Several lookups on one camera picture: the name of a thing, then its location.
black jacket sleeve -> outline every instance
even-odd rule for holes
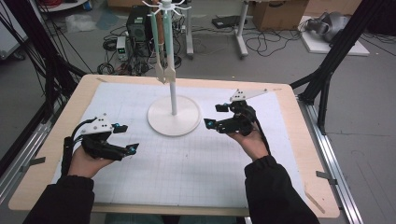
[[[274,157],[255,160],[245,167],[245,175],[247,203],[254,224],[319,223]]]
[[[23,223],[90,223],[93,180],[76,175],[48,185]]]

black cable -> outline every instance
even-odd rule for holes
[[[218,31],[218,30],[214,30],[214,29],[211,29],[211,28],[200,27],[200,29],[198,29],[198,30],[191,30],[191,31],[192,32],[209,31],[209,32],[218,33],[218,34],[227,34],[227,33],[233,32],[234,27],[227,27],[227,28],[223,28],[222,30],[228,29],[228,28],[231,28],[231,30],[229,30],[229,31]]]
[[[9,15],[8,15],[7,9],[6,9],[6,7],[3,5],[3,1],[0,1],[0,4],[1,4],[3,10],[6,12],[6,15],[7,15],[7,18],[8,18],[8,21],[9,21],[9,24],[10,24],[12,30],[15,31],[14,26],[12,25],[12,22],[11,22],[11,18],[10,18]]]
[[[181,58],[175,55],[175,69],[178,69],[181,66]]]
[[[174,40],[176,40],[176,42],[177,42],[177,45],[178,45],[178,49],[177,49],[177,51],[176,51],[176,55],[178,55],[179,53],[180,53],[180,50],[181,50],[181,44],[180,44],[180,42],[178,41],[178,39],[177,38],[174,38]]]
[[[386,50],[386,49],[384,49],[384,48],[379,47],[377,44],[375,44],[375,43],[373,43],[373,42],[371,42],[371,41],[369,41],[369,40],[367,40],[367,39],[365,39],[365,38],[363,38],[363,37],[361,37],[361,39],[367,41],[368,43],[370,43],[370,44],[376,46],[376,47],[379,48],[379,49],[384,50],[385,52],[389,53],[390,55],[396,56],[396,54],[394,54],[394,53],[392,53],[392,52],[390,52],[390,51],[388,51],[388,50]]]
[[[107,51],[116,51],[117,49],[117,39],[107,39],[103,43],[103,49]]]
[[[27,56],[30,58],[34,68],[35,68],[35,73],[37,75],[37,79],[38,79],[38,83],[40,85],[41,90],[45,93],[44,91],[44,87],[43,84],[41,83],[41,80],[39,78],[39,75],[41,75],[42,77],[44,77],[44,72],[42,70],[42,67],[40,67],[34,59],[34,55],[32,55],[32,52],[30,49],[28,49],[27,45],[24,44],[23,39],[21,38],[21,36],[14,30],[13,26],[12,26],[12,22],[9,21],[5,21],[4,20],[4,16],[3,14],[1,14],[0,16],[0,21],[3,23],[3,25],[8,29],[8,31],[15,37],[15,39],[17,40],[17,42],[25,49],[25,52],[27,54]]]
[[[385,44],[396,44],[396,36],[391,36],[391,35],[375,35],[375,34],[368,34],[368,33],[364,33],[364,36],[368,37],[368,38],[375,38],[379,41],[381,41],[382,43]]]
[[[260,33],[255,33],[255,32],[245,33],[244,35],[251,35],[251,34],[257,35],[257,36],[255,36],[255,37],[248,38],[248,39],[245,41],[245,44],[246,44],[247,48],[249,48],[249,49],[251,49],[251,50],[257,52],[260,56],[262,56],[262,57],[269,57],[269,56],[271,56],[273,53],[275,53],[275,52],[277,52],[277,51],[279,51],[279,50],[284,49],[284,48],[287,46],[287,44],[288,44],[289,41],[298,40],[298,39],[300,39],[301,36],[302,36],[302,31],[301,31],[301,29],[298,30],[298,31],[295,31],[296,34],[294,34],[291,30],[287,30],[287,31],[290,32],[291,38],[288,38],[288,37],[285,37],[285,36],[281,35],[281,33],[282,33],[282,32],[285,32],[285,31],[278,31],[278,32],[277,32],[277,31],[275,31],[275,30],[273,30],[273,29],[269,29],[269,30],[267,30],[267,31],[263,31],[263,32],[260,32]],[[275,37],[276,37],[276,40],[268,39],[266,35],[275,36]],[[282,39],[286,40],[285,43],[284,43],[284,45],[283,45],[282,47],[280,47],[280,48],[278,48],[278,49],[274,49],[273,51],[271,51],[271,52],[268,53],[268,54],[263,54],[263,52],[265,52],[265,51],[268,50],[267,41],[269,41],[269,42],[279,42],[279,41],[282,40]],[[252,41],[252,40],[257,40],[258,43],[259,43],[259,46],[258,46],[257,48],[255,48],[255,49],[249,45],[249,42]],[[261,49],[261,47],[262,47],[262,40],[263,40],[264,46],[265,46],[264,49]]]
[[[92,122],[93,122],[94,120],[96,120],[96,119],[97,119],[97,118],[94,118],[94,119],[86,119],[86,120],[82,121],[82,122],[75,128],[75,130],[73,131],[73,133],[72,133],[72,135],[71,135],[72,140],[74,141],[75,136],[76,136],[76,133],[77,133],[78,129],[82,127],[82,125],[87,124],[87,123],[92,123]]]
[[[115,31],[119,30],[119,29],[124,29],[122,30],[122,32],[120,34],[114,34]],[[117,37],[122,36],[122,34],[127,31],[125,25],[122,25],[114,30],[110,31],[110,35],[106,35],[105,37],[103,37],[104,40],[108,40],[108,39],[117,39]]]
[[[268,154],[271,155],[270,145],[268,143],[267,137],[265,136],[264,132],[262,131],[262,126],[258,119],[256,119],[257,126],[259,127],[260,135],[262,136],[262,141],[264,142],[265,146],[267,147]]]
[[[98,68],[97,68],[97,72],[99,75],[102,75],[105,71],[105,69],[107,70],[107,73],[109,75],[114,74],[114,67],[113,65],[111,65],[111,63],[101,63],[99,64]]]
[[[52,17],[50,16],[50,12],[49,12],[47,6],[42,7],[42,9],[47,13],[48,20],[49,20],[50,23],[52,24],[52,27],[53,27],[53,29],[54,29],[54,31],[55,31],[55,34],[58,36],[58,41],[59,41],[60,45],[62,46],[62,50],[63,50],[63,53],[64,53],[64,57],[66,58],[66,61],[68,62],[67,54],[66,54],[66,52],[65,52],[65,50],[64,50],[64,45],[63,45],[63,43],[62,43],[61,38],[59,37],[59,34],[62,35],[62,37],[66,40],[66,42],[69,44],[69,46],[73,49],[73,51],[77,54],[77,56],[81,59],[81,61],[82,61],[82,62],[85,64],[85,66],[88,68],[88,70],[93,74],[93,71],[91,70],[91,68],[87,65],[87,63],[84,61],[84,59],[82,59],[81,55],[80,55],[80,54],[78,53],[78,51],[74,48],[74,46],[70,43],[69,39],[64,35],[64,32],[62,32],[62,29],[60,29],[60,27],[58,27],[58,25],[53,21]],[[58,47],[58,45],[57,45],[57,42],[55,41],[55,39],[53,39],[53,42],[54,42],[54,44],[57,46],[58,51],[60,51],[60,50],[59,50],[59,47]]]

tabletop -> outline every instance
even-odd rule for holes
[[[17,187],[8,206],[12,210],[30,210],[45,187],[51,182],[63,154],[64,138],[80,123],[97,87],[103,82],[162,85],[155,77],[115,77],[87,75],[79,82],[73,96],[53,126],[48,138],[36,157],[46,157],[46,162],[29,168]],[[305,124],[302,112],[291,87],[287,84],[219,81],[204,79],[177,80],[180,87],[205,87],[224,89],[262,90],[276,93],[285,122],[308,206],[317,217],[338,217],[340,212],[327,179],[316,176],[324,172],[317,150]],[[169,205],[108,204],[95,203],[93,212],[116,212],[137,214],[207,215],[247,217],[246,208],[182,207]]]

human hand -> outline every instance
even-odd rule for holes
[[[111,162],[113,161],[104,160],[101,158],[94,159],[93,157],[85,153],[82,146],[79,146],[73,154],[69,173],[67,175],[77,175],[87,178],[93,178],[100,169],[109,165]]]
[[[239,143],[253,161],[268,156],[267,147],[262,141],[262,136],[259,131],[253,130],[247,136],[241,133],[227,133],[227,135]]]

grid paper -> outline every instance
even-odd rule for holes
[[[229,103],[235,91],[177,87],[178,95],[200,106],[202,118],[191,133],[168,137],[152,130],[147,119],[150,105],[169,96],[168,86],[101,83],[81,121],[106,113],[111,123],[128,125],[126,133],[113,133],[109,144],[140,145],[135,155],[113,162],[93,178],[95,201],[248,207],[244,168],[251,159],[233,139],[208,130],[203,121],[230,118],[232,112],[216,112],[215,105]],[[247,103],[256,110],[273,156],[288,170],[293,186],[305,199],[275,93],[248,99]],[[52,182],[60,176],[60,164]]]

